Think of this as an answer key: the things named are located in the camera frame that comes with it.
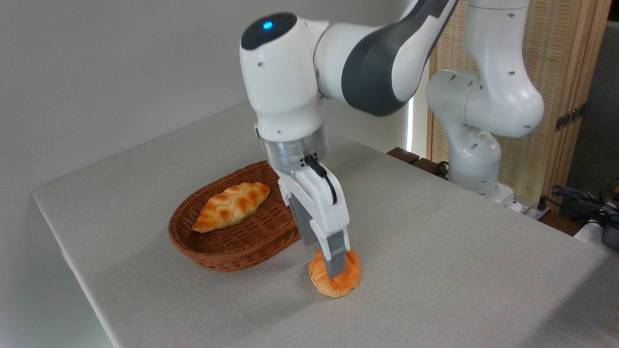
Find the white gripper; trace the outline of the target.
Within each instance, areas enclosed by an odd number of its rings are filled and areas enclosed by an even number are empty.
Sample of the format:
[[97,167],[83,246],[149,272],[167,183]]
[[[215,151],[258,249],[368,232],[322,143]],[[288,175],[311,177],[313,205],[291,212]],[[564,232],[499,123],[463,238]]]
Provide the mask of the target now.
[[280,189],[305,246],[317,241],[329,279],[341,275],[350,249],[349,211],[338,179],[322,163],[279,171]]

